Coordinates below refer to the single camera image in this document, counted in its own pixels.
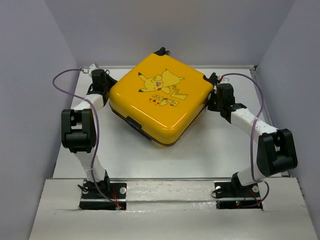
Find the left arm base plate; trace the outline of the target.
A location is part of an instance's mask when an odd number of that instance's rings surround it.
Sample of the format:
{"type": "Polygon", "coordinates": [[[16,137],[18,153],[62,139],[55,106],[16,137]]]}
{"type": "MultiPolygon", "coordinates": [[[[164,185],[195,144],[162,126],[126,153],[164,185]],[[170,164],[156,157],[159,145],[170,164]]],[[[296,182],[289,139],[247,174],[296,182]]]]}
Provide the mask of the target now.
{"type": "Polygon", "coordinates": [[[101,193],[94,187],[89,188],[86,180],[77,185],[81,190],[79,208],[89,211],[124,211],[127,209],[127,183],[111,182],[110,191],[100,188],[101,193]]]}

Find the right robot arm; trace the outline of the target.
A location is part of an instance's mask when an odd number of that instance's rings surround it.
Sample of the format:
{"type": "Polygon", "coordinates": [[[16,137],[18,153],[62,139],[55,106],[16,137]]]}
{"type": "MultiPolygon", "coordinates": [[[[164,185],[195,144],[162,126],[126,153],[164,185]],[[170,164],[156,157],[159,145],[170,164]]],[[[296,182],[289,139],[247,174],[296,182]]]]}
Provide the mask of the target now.
{"type": "Polygon", "coordinates": [[[207,78],[214,87],[207,109],[218,112],[227,122],[249,136],[250,166],[234,173],[229,182],[217,187],[211,194],[215,199],[242,196],[249,187],[298,166],[293,133],[287,128],[278,129],[261,120],[263,104],[254,115],[244,104],[237,103],[233,86],[224,78],[225,75],[217,76],[216,73],[207,78]]]}

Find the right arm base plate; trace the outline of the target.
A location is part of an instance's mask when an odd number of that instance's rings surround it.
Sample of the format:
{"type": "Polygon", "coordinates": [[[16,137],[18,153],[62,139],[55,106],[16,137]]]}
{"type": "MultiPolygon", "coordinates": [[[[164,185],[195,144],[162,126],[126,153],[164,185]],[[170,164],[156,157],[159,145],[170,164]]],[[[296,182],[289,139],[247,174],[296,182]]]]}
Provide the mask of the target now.
{"type": "Polygon", "coordinates": [[[257,183],[234,190],[230,181],[217,181],[211,196],[218,210],[263,209],[257,183]]]}

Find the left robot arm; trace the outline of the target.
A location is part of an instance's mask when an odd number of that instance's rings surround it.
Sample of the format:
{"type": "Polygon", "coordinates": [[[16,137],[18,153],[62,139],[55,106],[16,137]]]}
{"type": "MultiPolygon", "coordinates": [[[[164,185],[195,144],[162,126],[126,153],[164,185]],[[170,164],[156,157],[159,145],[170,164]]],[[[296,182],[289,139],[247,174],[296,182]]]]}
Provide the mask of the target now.
{"type": "Polygon", "coordinates": [[[81,190],[84,193],[95,193],[114,203],[115,201],[108,197],[111,191],[109,175],[98,158],[100,143],[98,110],[106,105],[109,91],[116,81],[104,69],[90,70],[88,74],[92,83],[85,96],[62,91],[81,102],[61,112],[61,142],[63,147],[79,160],[86,174],[86,185],[82,186],[81,190]]]}

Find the yellow hard-shell suitcase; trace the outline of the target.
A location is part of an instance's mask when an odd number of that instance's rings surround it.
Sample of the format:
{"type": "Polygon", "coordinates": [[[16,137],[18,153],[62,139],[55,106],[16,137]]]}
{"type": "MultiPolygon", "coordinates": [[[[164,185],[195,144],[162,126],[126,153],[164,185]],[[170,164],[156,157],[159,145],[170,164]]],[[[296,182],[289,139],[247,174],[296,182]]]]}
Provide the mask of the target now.
{"type": "Polygon", "coordinates": [[[170,147],[206,108],[213,89],[205,74],[161,47],[111,87],[109,105],[147,139],[170,147]]]}

